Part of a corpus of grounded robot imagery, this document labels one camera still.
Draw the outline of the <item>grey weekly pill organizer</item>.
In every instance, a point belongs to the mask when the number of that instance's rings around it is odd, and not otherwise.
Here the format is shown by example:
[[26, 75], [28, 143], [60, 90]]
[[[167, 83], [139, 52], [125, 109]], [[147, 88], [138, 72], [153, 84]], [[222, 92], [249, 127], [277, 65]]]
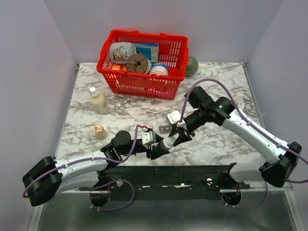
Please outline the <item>grey weekly pill organizer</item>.
[[172, 127], [170, 125], [161, 125], [159, 126], [159, 132], [161, 134], [167, 134], [171, 132]]

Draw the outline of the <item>white pill bottle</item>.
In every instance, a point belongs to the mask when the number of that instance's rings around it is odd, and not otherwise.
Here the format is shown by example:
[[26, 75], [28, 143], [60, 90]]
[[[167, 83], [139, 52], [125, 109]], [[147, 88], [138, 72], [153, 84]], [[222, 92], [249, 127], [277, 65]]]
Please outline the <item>white pill bottle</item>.
[[175, 137], [164, 138], [161, 142], [159, 142], [156, 145], [156, 147], [169, 151], [173, 147], [173, 143], [174, 143], [175, 139], [176, 139]]

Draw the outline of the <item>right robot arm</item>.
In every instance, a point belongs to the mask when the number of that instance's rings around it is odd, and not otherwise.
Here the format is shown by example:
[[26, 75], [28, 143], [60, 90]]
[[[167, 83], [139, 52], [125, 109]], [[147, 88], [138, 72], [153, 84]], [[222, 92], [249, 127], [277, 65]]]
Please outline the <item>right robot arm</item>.
[[297, 165], [302, 147], [297, 142], [288, 143], [264, 130], [249, 119], [242, 110], [237, 111], [234, 104], [226, 97], [214, 101], [202, 87], [193, 88], [187, 93], [189, 104], [195, 111], [173, 124], [170, 136], [175, 139], [174, 146], [191, 141], [193, 132], [205, 123], [215, 123], [232, 131], [259, 152], [266, 162], [264, 164], [231, 164], [226, 174], [221, 177], [222, 185], [228, 189], [246, 180], [264, 180], [274, 187], [281, 188]]

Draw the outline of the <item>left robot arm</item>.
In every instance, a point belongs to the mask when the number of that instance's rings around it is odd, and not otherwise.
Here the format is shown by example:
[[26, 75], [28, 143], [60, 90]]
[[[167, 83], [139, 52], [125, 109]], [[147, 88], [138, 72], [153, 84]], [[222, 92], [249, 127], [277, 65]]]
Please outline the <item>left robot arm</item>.
[[32, 206], [51, 200], [55, 195], [77, 188], [102, 190], [107, 179], [99, 172], [114, 168], [126, 162], [132, 155], [146, 153], [154, 160], [168, 154], [175, 138], [163, 138], [152, 129], [137, 126], [141, 138], [135, 133], [122, 130], [102, 149], [87, 156], [71, 160], [54, 160], [51, 156], [42, 158], [23, 177], [25, 190], [22, 194]]

